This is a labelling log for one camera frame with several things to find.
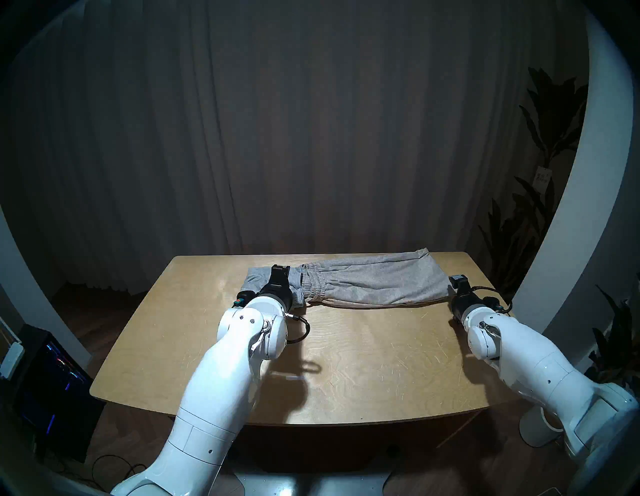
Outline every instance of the wooden table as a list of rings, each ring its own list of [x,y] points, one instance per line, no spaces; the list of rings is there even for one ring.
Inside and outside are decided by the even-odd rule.
[[[120,334],[91,394],[174,414],[249,267],[341,256],[174,258]],[[463,273],[472,285],[490,285],[466,253],[432,256],[448,275]],[[250,423],[397,422],[514,398],[496,372],[470,354],[448,302],[357,310],[317,305],[306,309],[306,318],[309,336],[287,346],[278,360],[263,363],[260,401]],[[290,327],[291,335],[296,332]]]

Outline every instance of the gray sweatpants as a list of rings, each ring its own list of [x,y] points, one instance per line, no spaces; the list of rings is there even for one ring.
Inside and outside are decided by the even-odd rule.
[[[271,267],[254,267],[242,291],[258,292]],[[321,260],[292,267],[293,306],[324,303],[333,307],[372,308],[416,305],[449,295],[449,278],[426,248],[416,252]]]

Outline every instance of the fabric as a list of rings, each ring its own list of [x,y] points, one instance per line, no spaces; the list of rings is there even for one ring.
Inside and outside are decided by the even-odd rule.
[[[251,268],[242,291],[259,292],[270,267]],[[449,278],[426,248],[416,252],[322,260],[289,271],[294,307],[375,308],[416,305],[449,295]]]
[[[79,1],[8,69],[0,157],[75,284],[144,291],[176,255],[475,256],[537,165],[518,105],[563,29],[537,0]]]

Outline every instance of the tag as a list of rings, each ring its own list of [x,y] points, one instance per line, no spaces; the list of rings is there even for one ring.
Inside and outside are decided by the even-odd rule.
[[[545,191],[547,190],[547,185],[549,184],[550,179],[551,179],[551,169],[538,167],[536,176],[533,179],[533,184],[532,184],[533,189],[535,189],[541,195],[544,195]]]

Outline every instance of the blue light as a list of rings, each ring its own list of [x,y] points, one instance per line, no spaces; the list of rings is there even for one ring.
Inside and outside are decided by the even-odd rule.
[[[51,425],[53,424],[53,419],[56,418],[56,414],[51,415],[51,420],[49,421],[49,427],[47,427],[47,436],[49,435],[49,431],[51,430]]]

